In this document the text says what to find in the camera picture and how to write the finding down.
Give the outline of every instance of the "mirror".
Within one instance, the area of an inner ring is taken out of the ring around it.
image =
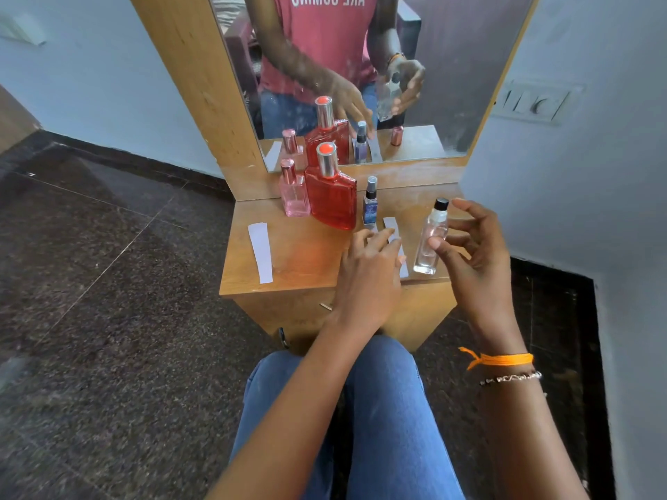
[[[532,0],[211,0],[269,171],[464,156]]]

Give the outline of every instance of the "pink perfume bottle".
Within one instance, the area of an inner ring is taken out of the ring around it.
[[[304,176],[296,173],[294,160],[285,158],[280,161],[279,188],[283,199],[285,214],[289,217],[304,217],[310,215],[308,193],[305,190]]]
[[[317,147],[318,168],[305,169],[310,211],[325,225],[354,230],[357,225],[357,181],[338,170],[338,155],[333,142]]]
[[[349,123],[347,119],[334,119],[333,102],[330,97],[318,97],[315,99],[315,108],[318,111],[318,125],[308,133],[305,139],[305,154],[308,166],[317,168],[318,146],[322,142],[333,142],[336,144],[338,153],[338,165],[349,163]]]
[[[305,159],[304,146],[296,143],[296,132],[292,128],[283,130],[283,146],[280,148],[278,161],[293,159],[297,172],[303,172],[308,166]]]

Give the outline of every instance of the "dark granite floor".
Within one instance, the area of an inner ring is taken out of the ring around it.
[[[54,146],[0,160],[0,499],[201,499],[276,345],[217,295],[233,197]],[[574,302],[515,275],[521,330],[587,474]],[[492,477],[455,310],[415,354],[469,499]]]

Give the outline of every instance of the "pink t-shirt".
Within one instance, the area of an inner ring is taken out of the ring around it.
[[[368,25],[378,0],[275,0],[283,32],[301,52],[317,64],[345,77],[357,87],[375,78],[365,51]],[[262,88],[292,94],[311,103],[315,95],[281,74],[262,58]]]

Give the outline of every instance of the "blue label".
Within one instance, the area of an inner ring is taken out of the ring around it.
[[[378,202],[363,204],[363,224],[370,225],[378,220]]]

